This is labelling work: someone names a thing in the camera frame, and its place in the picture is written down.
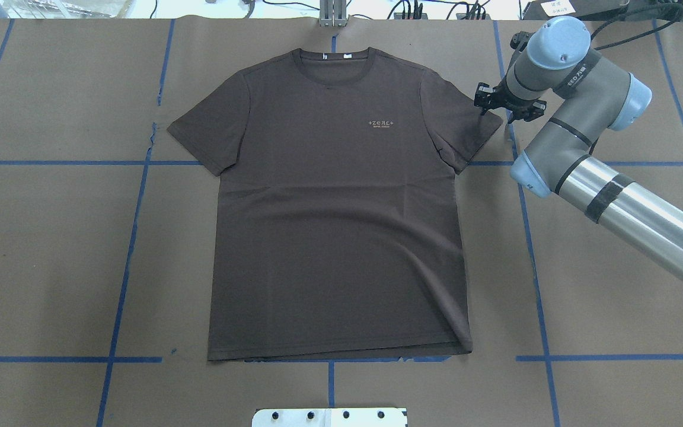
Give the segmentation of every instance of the metal bracket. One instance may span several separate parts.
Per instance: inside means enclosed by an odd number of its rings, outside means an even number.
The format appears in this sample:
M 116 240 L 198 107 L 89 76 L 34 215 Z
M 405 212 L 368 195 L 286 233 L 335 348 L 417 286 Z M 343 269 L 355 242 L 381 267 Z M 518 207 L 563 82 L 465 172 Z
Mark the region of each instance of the metal bracket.
M 320 26 L 344 27 L 347 25 L 346 0 L 320 0 Z
M 252 427 L 407 427 L 407 410 L 405 408 L 258 410 L 252 418 Z

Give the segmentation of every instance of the black tape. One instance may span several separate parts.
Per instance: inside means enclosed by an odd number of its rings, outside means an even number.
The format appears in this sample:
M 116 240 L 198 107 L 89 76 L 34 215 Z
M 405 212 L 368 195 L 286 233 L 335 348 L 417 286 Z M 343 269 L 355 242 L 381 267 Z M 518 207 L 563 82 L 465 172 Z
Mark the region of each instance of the black tape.
M 586 217 L 591 219 L 594 224 L 598 224 L 602 212 L 605 212 L 605 209 L 610 206 L 610 203 L 615 202 L 618 195 L 620 195 L 629 184 L 632 184 L 632 182 L 634 182 L 634 179 L 629 178 L 623 173 L 614 176 L 610 182 L 599 190 L 599 193 L 594 196 L 594 199 L 589 203 L 589 206 L 586 207 Z
M 589 51 L 586 52 L 586 56 L 575 65 L 569 75 L 563 79 L 563 82 L 553 89 L 553 92 L 564 100 L 572 97 L 576 94 L 576 87 L 581 84 L 587 75 L 589 75 L 601 57 L 602 54 L 594 49 L 589 49 Z
M 575 137 L 579 138 L 583 143 L 586 144 L 586 146 L 592 146 L 594 143 L 586 137 L 583 133 L 579 132 L 578 129 L 574 128 L 573 126 L 567 124 L 566 122 L 562 121 L 561 119 L 558 119 L 556 117 L 550 117 L 548 120 L 550 123 L 555 123 L 556 125 L 560 126 L 562 129 L 567 130 L 568 132 L 571 132 L 572 135 Z
M 572 164 L 571 167 L 569 167 L 566 170 L 566 173 L 564 173 L 563 176 L 560 177 L 560 180 L 558 181 L 558 185 L 555 186 L 555 194 L 557 194 L 557 195 L 560 194 L 560 188 L 563 186 L 563 182 L 566 182 L 566 179 L 569 178 L 569 175 L 571 175 L 571 172 L 573 172 L 575 168 L 578 168 L 578 165 L 581 165 L 581 162 L 585 161 L 586 159 L 588 159 L 590 157 L 591 156 L 589 154 L 585 154 L 585 155 L 579 157 L 578 160 L 576 160 L 574 162 L 574 164 Z

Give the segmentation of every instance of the t-shirt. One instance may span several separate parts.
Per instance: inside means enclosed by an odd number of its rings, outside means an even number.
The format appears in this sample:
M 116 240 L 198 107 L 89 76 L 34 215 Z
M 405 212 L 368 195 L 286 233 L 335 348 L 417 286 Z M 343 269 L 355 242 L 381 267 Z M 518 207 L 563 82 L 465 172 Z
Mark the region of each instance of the t-shirt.
M 208 360 L 471 352 L 455 174 L 500 124 L 374 48 L 266 60 L 173 122 L 221 178 Z

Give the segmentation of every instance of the black cable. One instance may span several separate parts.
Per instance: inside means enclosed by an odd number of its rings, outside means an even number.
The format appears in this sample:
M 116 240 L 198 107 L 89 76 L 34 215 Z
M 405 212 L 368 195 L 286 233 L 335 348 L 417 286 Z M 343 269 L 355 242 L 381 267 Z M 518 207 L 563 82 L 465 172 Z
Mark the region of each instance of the black cable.
M 447 2 L 447 0 L 420 0 L 420 2 L 431 2 L 431 3 L 446 3 L 447 5 L 455 5 L 460 2 Z
M 472 7 L 469 8 L 469 9 L 467 9 L 467 10 L 465 11 L 465 14 L 463 15 L 463 17 L 461 17 L 461 18 L 459 18 L 459 19 L 463 19 L 463 20 L 471 19 L 471 17 L 473 16 L 474 11 L 476 10 L 477 5 L 478 5 L 478 3 L 473 3 L 473 4 L 471 5 Z
M 300 2 L 280 2 L 279 3 L 279 2 L 268 2 L 268 0 L 263 0 L 263 3 L 265 3 L 266 5 L 275 5 L 275 6 L 300 5 L 300 6 L 304 6 L 306 8 L 315 9 L 316 11 L 320 10 L 320 8 L 316 8 L 315 6 L 310 6 L 310 5 L 307 5 L 306 3 L 300 3 Z
M 252 16 L 252 13 L 254 13 L 255 2 L 257 2 L 257 0 L 249 0 L 249 11 L 247 11 L 247 14 L 244 16 L 244 19 L 249 19 L 249 17 Z
M 389 19 L 393 15 L 394 11 L 397 9 L 397 6 L 402 5 L 402 8 L 404 10 L 404 4 L 405 3 L 409 4 L 410 0 L 399 0 L 399 2 L 396 2 L 394 7 L 391 8 L 390 14 L 387 15 L 387 19 Z
M 478 20 L 486 18 L 486 9 L 483 8 L 483 5 L 480 5 L 479 2 L 475 2 L 472 4 L 472 6 L 473 7 L 471 8 L 471 10 L 467 11 L 465 16 L 461 17 L 461 19 L 464 19 L 464 20 L 474 20 L 475 19 L 478 21 Z
M 445 19 L 449 19 L 450 16 L 452 16 L 452 11 L 455 10 L 459 5 L 465 5 L 465 14 L 467 15 L 469 11 L 471 11 L 471 5 L 469 5 L 466 2 L 456 2 L 452 4 L 452 8 L 449 9 L 449 13 L 447 13 L 447 17 Z
M 624 43 L 632 42 L 634 40 L 642 38 L 643 36 L 648 36 L 648 35 L 651 35 L 653 33 L 657 33 L 658 31 L 661 31 L 664 28 L 667 28 L 670 25 L 675 24 L 676 22 L 679 22 L 683 18 L 683 5 L 681 5 L 680 3 L 661 3 L 659 5 L 645 6 L 643 8 L 637 8 L 637 9 L 634 9 L 632 11 L 628 11 L 628 12 L 625 12 L 622 14 L 618 14 L 618 15 L 610 18 L 608 21 L 605 21 L 604 23 L 602 23 L 602 25 L 597 27 L 596 30 L 594 30 L 594 32 L 592 33 L 591 40 L 593 40 L 594 37 L 597 34 L 599 34 L 600 31 L 604 30 L 605 27 L 609 26 L 610 24 L 612 24 L 616 21 L 624 21 L 626 19 L 626 17 L 632 16 L 633 14 L 638 14 L 638 13 L 642 13 L 645 11 L 654 11 L 654 10 L 659 10 L 659 9 L 670 9 L 670 10 L 674 11 L 674 16 L 666 24 L 661 25 L 660 27 L 653 28 L 652 30 L 645 31 L 644 33 L 637 34 L 636 36 L 632 36 L 632 37 L 629 37 L 627 39 L 617 41 L 615 43 L 610 43 L 610 44 L 607 44 L 605 46 L 599 46 L 599 47 L 596 47 L 594 49 L 595 50 L 602 50 L 602 49 L 607 49 L 607 48 L 614 47 L 614 46 L 620 46 L 620 45 L 623 45 Z

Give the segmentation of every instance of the shirt sleeve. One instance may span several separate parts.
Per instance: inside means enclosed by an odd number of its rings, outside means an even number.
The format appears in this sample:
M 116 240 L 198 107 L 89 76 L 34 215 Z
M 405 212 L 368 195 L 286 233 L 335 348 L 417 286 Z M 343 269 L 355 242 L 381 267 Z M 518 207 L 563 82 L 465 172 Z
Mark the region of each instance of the shirt sleeve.
M 431 70 L 423 73 L 420 102 L 434 148 L 455 173 L 467 166 L 502 124 L 490 111 L 481 116 L 481 108 L 471 98 Z
M 236 73 L 170 124 L 168 132 L 207 170 L 220 176 L 236 164 L 249 110 L 247 82 Z

